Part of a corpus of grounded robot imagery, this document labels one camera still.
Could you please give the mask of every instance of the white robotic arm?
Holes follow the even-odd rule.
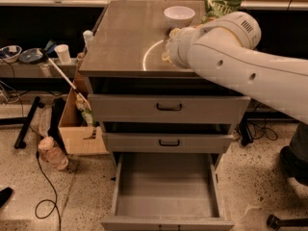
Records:
[[[184,28],[167,45],[173,64],[308,124],[308,61],[253,50],[261,30],[247,13]]]

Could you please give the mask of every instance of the white bottle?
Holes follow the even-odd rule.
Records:
[[[87,50],[90,51],[90,45],[94,39],[93,32],[90,30],[86,30],[83,35],[84,35],[84,40],[85,40],[85,45],[87,47]]]

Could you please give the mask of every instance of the gray countertop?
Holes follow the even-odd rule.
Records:
[[[112,1],[98,27],[80,72],[85,76],[196,77],[162,60],[170,31],[164,9],[187,6],[193,25],[205,14],[203,1]]]

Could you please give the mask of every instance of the cardboard box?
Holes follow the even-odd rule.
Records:
[[[79,125],[77,118],[79,111],[75,101],[76,94],[74,90],[70,90],[59,123],[59,131],[67,154],[108,154],[102,139],[101,128]]]

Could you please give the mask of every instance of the drawer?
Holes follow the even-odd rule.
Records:
[[[209,154],[122,153],[105,230],[230,230]]]
[[[238,123],[247,96],[160,96],[91,94],[97,120],[123,122]]]
[[[225,153],[232,135],[107,133],[104,142],[114,152]]]

